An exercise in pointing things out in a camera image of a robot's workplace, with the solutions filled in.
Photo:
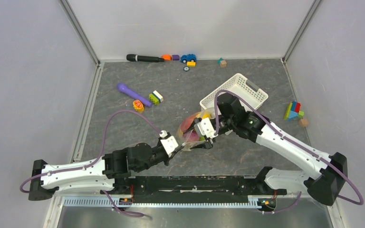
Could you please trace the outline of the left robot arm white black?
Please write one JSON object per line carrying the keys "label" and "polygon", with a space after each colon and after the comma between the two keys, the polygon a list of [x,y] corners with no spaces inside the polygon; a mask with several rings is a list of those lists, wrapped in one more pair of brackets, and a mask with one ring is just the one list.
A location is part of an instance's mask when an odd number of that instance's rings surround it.
{"label": "left robot arm white black", "polygon": [[30,201],[47,200],[54,194],[126,193],[131,172],[141,172],[170,159],[183,149],[173,140],[159,140],[155,147],[139,143],[105,154],[98,161],[89,160],[67,165],[49,165],[44,160],[33,164],[28,190]]}

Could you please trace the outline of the green blue white brick stack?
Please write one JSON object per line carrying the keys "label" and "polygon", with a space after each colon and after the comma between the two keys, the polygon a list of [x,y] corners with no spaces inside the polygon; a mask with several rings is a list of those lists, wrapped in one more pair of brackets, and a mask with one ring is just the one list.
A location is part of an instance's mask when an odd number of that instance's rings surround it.
{"label": "green blue white brick stack", "polygon": [[159,105],[164,101],[164,98],[158,91],[154,90],[152,93],[149,94],[149,100],[154,105]]}

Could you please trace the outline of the black microphone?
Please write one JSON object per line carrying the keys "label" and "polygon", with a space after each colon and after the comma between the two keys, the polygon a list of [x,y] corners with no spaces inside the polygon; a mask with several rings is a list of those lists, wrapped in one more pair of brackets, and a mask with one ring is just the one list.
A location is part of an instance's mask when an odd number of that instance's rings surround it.
{"label": "black microphone", "polygon": [[137,54],[127,54],[126,60],[131,62],[150,62],[150,63],[158,63],[165,61],[165,59],[161,57],[150,57]]}

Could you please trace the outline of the white perforated plastic basket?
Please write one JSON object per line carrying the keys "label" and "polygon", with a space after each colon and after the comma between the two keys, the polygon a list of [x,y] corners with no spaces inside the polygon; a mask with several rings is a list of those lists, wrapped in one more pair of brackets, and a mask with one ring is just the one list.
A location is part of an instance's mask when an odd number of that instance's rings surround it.
{"label": "white perforated plastic basket", "polygon": [[236,73],[200,101],[201,110],[213,108],[215,95],[220,90],[227,90],[243,98],[257,110],[268,99],[269,95],[244,75]]}

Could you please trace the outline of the yellow butterfly toy piece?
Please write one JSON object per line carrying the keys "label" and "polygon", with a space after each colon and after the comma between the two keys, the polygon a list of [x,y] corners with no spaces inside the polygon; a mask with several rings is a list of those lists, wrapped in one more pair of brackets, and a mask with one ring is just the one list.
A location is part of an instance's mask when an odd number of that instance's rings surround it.
{"label": "yellow butterfly toy piece", "polygon": [[133,101],[133,108],[137,112],[142,113],[144,111],[144,104],[140,100],[134,100]]}

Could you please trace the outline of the wooden toy cube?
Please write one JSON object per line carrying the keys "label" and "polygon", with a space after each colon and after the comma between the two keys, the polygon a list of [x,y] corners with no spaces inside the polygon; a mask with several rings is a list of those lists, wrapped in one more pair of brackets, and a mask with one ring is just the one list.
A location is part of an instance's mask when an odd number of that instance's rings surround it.
{"label": "wooden toy cube", "polygon": [[219,62],[219,65],[220,65],[220,67],[221,67],[221,68],[225,68],[225,67],[227,66],[227,62],[226,62],[226,60],[221,60],[221,61]]}

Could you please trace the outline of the purple toy microphone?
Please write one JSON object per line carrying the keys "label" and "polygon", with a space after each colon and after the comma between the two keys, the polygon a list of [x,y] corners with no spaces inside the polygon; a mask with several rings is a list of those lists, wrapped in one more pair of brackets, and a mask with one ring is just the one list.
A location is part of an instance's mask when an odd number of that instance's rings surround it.
{"label": "purple toy microphone", "polygon": [[141,96],[140,94],[138,94],[137,92],[135,92],[134,90],[130,89],[126,84],[124,83],[118,83],[116,85],[116,88],[119,92],[126,94],[128,96],[130,96],[131,98],[135,99],[135,100],[139,100],[144,106],[147,107],[152,107],[153,103],[150,102],[148,99],[144,98],[143,96]]}

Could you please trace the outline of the blue toy car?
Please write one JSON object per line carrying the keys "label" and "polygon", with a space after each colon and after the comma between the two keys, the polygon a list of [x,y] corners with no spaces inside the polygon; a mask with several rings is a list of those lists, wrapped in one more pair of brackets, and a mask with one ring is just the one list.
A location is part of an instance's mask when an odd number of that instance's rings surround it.
{"label": "blue toy car", "polygon": [[195,54],[187,54],[187,55],[182,55],[180,57],[180,61],[182,63],[187,63],[187,62],[196,62],[197,58]]}

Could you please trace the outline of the yellow toy brick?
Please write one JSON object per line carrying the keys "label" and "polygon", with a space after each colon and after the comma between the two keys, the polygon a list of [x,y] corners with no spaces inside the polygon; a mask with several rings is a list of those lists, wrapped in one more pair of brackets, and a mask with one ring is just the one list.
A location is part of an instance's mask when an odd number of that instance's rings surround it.
{"label": "yellow toy brick", "polygon": [[187,67],[195,67],[196,66],[196,62],[191,62],[191,61],[190,62],[187,62],[186,63],[186,66]]}

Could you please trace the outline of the purple toy onion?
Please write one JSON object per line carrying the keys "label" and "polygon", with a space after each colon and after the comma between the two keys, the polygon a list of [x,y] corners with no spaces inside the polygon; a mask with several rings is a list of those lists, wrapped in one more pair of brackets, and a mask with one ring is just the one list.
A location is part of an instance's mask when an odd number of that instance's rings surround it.
{"label": "purple toy onion", "polygon": [[200,137],[195,130],[185,132],[183,138],[186,143],[198,142],[200,140]]}

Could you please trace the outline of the small round toy wheel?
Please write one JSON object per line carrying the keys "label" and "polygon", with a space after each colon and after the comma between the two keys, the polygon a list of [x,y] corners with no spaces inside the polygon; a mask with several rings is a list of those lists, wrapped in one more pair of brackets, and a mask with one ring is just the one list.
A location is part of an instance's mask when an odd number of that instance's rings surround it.
{"label": "small round toy wheel", "polygon": [[190,68],[188,66],[183,68],[184,72],[188,72],[190,70]]}

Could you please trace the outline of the clear zip top bag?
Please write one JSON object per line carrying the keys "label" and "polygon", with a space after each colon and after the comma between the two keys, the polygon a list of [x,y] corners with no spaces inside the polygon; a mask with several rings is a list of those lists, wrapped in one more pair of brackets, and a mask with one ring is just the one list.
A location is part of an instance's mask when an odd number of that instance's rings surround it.
{"label": "clear zip top bag", "polygon": [[215,113],[205,109],[187,117],[177,129],[177,141],[183,151],[193,149],[210,149],[213,147],[216,133]]}

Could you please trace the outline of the orange toy piece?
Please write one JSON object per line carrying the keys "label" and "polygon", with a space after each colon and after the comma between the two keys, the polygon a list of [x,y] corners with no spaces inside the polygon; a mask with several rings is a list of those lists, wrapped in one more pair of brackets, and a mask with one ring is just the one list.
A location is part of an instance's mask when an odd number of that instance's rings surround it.
{"label": "orange toy piece", "polygon": [[167,55],[167,54],[166,55],[162,55],[161,58],[164,59],[164,61],[172,61],[173,60],[172,56],[171,55]]}

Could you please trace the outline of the purple toy block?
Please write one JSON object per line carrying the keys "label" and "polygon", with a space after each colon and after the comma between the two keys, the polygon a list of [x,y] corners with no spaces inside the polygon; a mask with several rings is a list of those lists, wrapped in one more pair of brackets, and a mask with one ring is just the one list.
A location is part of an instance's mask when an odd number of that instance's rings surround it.
{"label": "purple toy block", "polygon": [[180,56],[179,55],[172,55],[172,61],[179,61]]}

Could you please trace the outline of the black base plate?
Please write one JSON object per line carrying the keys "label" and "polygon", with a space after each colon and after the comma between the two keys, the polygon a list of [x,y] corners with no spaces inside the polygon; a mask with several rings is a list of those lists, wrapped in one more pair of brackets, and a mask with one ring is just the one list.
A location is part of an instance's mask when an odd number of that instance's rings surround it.
{"label": "black base plate", "polygon": [[244,203],[248,196],[284,196],[260,177],[135,176],[115,180],[109,194],[131,195],[134,203]]}

